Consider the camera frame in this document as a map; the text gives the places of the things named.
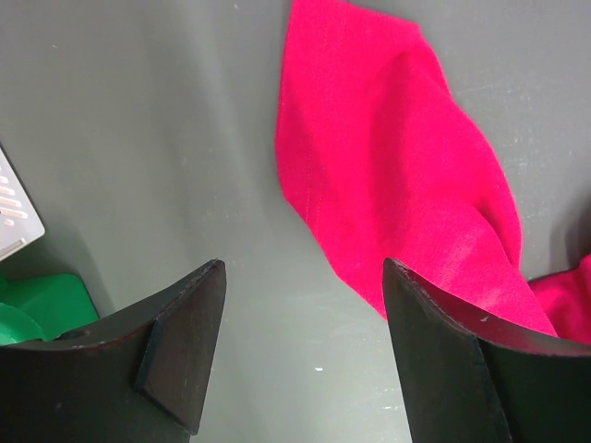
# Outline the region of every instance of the gray surface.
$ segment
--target gray surface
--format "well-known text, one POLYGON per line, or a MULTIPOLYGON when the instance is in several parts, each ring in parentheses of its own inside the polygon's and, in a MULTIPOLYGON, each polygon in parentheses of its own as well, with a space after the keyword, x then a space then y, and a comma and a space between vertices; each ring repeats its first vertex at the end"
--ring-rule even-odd
MULTIPOLYGON (((221 257, 196 441, 409 441, 385 323, 332 275, 275 180, 289 2, 161 3, 0 5, 0 139, 48 228, 2 268, 74 269, 106 314, 221 257)), ((422 24, 501 156, 525 274, 562 269, 565 238, 586 241, 591 4, 443 3, 365 1, 422 24)))

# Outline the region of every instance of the red cloth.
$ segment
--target red cloth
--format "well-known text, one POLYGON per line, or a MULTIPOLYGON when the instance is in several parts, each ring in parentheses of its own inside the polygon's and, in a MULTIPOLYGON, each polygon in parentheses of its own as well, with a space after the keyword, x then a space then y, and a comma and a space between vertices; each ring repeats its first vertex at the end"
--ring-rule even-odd
POLYGON ((574 282, 584 271, 536 283, 537 294, 521 276, 507 180, 417 25, 295 0, 276 158, 285 197, 335 272, 382 315, 392 257, 498 317, 591 342, 586 286, 574 282))

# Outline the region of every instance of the green object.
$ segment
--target green object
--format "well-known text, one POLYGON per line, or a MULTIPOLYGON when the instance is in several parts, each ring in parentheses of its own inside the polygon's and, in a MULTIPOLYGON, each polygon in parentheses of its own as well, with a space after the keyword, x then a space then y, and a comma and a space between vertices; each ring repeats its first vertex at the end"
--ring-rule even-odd
POLYGON ((99 319, 73 274, 8 281, 0 276, 0 345, 53 340, 99 319))

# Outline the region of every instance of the black plastic part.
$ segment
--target black plastic part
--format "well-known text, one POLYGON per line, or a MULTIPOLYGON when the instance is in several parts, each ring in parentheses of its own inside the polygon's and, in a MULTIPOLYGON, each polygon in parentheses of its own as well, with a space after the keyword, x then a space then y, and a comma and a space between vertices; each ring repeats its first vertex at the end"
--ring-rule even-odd
POLYGON ((591 346, 492 316, 391 260, 384 295, 415 443, 591 441, 591 346))
POLYGON ((0 347, 0 441, 188 442, 224 297, 214 260, 58 340, 0 347))

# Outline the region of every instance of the white object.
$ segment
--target white object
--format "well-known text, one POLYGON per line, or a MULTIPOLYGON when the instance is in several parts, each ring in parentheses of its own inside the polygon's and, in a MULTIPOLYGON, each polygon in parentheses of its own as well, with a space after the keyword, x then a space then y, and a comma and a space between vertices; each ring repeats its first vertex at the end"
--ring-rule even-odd
POLYGON ((0 261, 45 233, 6 155, 0 149, 0 261))

